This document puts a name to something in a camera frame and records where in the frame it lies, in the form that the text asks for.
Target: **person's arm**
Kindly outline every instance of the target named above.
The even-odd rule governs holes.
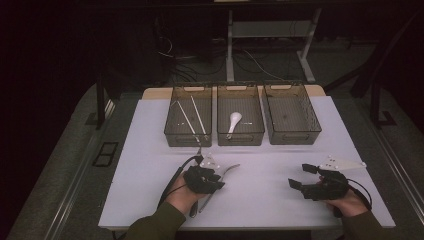
[[[184,214],[204,194],[192,192],[179,176],[171,188],[165,202],[162,203],[152,216],[135,221],[128,229],[125,240],[169,240],[174,239],[175,233],[185,222]]]
[[[346,240],[388,240],[385,229],[369,211],[362,200],[349,190],[345,197],[325,200],[329,206],[335,206],[343,214],[342,223]]]

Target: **white stick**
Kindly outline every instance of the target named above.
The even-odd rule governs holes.
[[[200,118],[199,111],[197,111],[197,106],[196,106],[196,103],[194,102],[193,96],[191,96],[191,101],[193,101],[194,109],[196,110],[197,118],[199,118],[200,126],[202,126],[203,134],[206,135],[205,127],[203,127],[203,122],[202,122],[202,119]]]
[[[180,103],[179,101],[177,101],[177,103],[178,103],[178,105],[180,106],[180,108],[181,108],[181,111],[183,112],[183,114],[184,114],[184,117],[185,117],[185,118],[186,118],[186,120],[187,120],[188,126],[190,126],[191,132],[193,133],[193,135],[196,135],[196,133],[194,132],[194,129],[193,129],[193,127],[191,126],[191,123],[190,123],[190,121],[188,120],[188,117],[187,117],[187,115],[186,115],[186,114],[185,114],[185,112],[184,112],[184,109],[183,109],[183,107],[181,106],[181,103]]]

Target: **wrist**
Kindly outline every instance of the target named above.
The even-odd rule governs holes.
[[[187,194],[185,191],[176,191],[169,194],[165,201],[174,206],[182,214],[186,214],[190,211],[191,206],[197,201],[197,198],[190,193]]]

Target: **metal frame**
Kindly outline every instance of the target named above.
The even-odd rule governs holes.
[[[255,34],[254,32],[252,32],[251,29],[248,29],[248,27],[255,27],[256,25],[260,24],[260,23],[253,23],[253,22],[248,22],[246,24],[241,24],[239,22],[234,23],[233,22],[233,12],[232,10],[229,10],[229,14],[228,14],[228,40],[227,40],[227,58],[226,58],[226,66],[227,66],[227,81],[228,82],[233,82],[234,81],[234,65],[233,65],[233,38],[234,37],[300,37],[300,36],[305,36],[306,37],[306,41],[305,41],[305,46],[303,47],[302,51],[298,51],[297,55],[299,58],[299,62],[302,66],[303,72],[305,74],[306,80],[308,81],[308,83],[314,83],[315,82],[315,77],[312,73],[311,68],[309,67],[309,63],[308,60],[306,59],[308,52],[309,52],[309,48],[311,47],[311,43],[312,40],[314,38],[314,34],[315,34],[315,29],[318,25],[318,20],[319,20],[319,16],[321,14],[321,8],[317,8],[314,12],[314,15],[312,17],[311,21],[300,21],[302,22],[302,25],[306,25],[308,24],[309,27],[306,30],[306,32],[304,32],[304,34],[296,34],[295,36],[292,35],[287,35],[284,34],[283,31],[281,31],[281,26],[284,26],[284,21],[280,21],[280,22],[265,22],[263,24],[268,24],[271,25],[270,30],[266,31],[266,33],[257,33]],[[243,31],[243,29],[238,29],[237,31],[235,31],[235,27],[238,28],[244,28],[245,31]]]

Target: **wire mesh bin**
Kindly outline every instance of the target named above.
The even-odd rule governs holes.
[[[170,147],[212,146],[212,84],[176,83],[165,136]]]
[[[239,113],[241,118],[234,125],[231,133],[233,113]],[[217,131],[219,146],[259,146],[262,144],[265,127],[258,87],[255,82],[218,84]]]
[[[264,81],[262,102],[271,144],[314,144],[321,126],[301,82]]]

